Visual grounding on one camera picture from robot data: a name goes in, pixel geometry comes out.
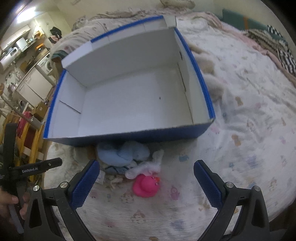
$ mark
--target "bolt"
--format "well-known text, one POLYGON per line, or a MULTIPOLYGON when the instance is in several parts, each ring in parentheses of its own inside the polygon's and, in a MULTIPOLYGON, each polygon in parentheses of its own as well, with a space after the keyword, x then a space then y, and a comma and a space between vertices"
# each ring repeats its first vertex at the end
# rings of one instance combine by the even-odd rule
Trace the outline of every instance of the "bolt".
POLYGON ((36 185, 35 187, 33 187, 33 191, 34 192, 37 192, 39 190, 39 186, 38 185, 36 185))
POLYGON ((234 184, 233 184, 232 182, 227 182, 227 183, 226 183, 226 186, 227 186, 228 188, 233 188, 233 187, 234 187, 234 184))
POLYGON ((257 191, 257 192, 260 192, 260 187, 258 187, 258 186, 254 186, 254 189, 257 191))
POLYGON ((67 182, 63 182, 60 184, 60 187, 61 188, 66 188, 68 186, 68 183, 67 182))

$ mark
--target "small brown box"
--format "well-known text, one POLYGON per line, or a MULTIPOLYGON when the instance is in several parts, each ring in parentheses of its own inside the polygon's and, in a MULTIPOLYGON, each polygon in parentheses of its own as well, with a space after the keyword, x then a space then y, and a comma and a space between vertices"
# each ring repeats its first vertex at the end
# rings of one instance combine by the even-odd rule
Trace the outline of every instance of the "small brown box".
POLYGON ((36 117, 37 120, 42 121, 46 115, 48 106, 43 102, 40 102, 37 107, 35 107, 31 113, 36 117))

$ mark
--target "blue plush toy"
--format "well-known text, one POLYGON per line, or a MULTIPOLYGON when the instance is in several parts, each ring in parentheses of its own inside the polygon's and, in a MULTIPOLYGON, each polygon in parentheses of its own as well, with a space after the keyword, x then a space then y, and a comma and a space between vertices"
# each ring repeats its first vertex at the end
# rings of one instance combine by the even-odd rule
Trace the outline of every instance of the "blue plush toy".
POLYGON ((136 166, 133 160, 146 161, 150 156, 148 147, 136 141, 127 141, 120 148, 111 142, 101 142, 96 151, 98 158, 109 165, 105 171, 110 174, 124 174, 136 166))

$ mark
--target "kitchen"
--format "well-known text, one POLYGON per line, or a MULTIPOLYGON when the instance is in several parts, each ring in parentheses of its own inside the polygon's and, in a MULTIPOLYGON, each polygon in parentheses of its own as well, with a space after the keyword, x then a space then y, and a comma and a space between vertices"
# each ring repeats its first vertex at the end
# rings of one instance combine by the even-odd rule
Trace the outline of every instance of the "kitchen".
POLYGON ((23 111, 27 104, 32 109, 48 100, 57 82, 52 76, 50 49, 54 40, 70 32, 53 0, 32 1, 10 25, 0 41, 0 83, 16 108, 23 111))

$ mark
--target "blue and white box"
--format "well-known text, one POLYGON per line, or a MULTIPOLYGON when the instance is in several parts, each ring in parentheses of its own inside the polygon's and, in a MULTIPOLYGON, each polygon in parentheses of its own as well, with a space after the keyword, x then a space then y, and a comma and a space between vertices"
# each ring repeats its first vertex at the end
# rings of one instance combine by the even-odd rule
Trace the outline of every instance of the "blue and white box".
POLYGON ((196 138, 214 121, 199 67, 173 16, 92 39, 62 61, 44 138, 86 146, 196 138))

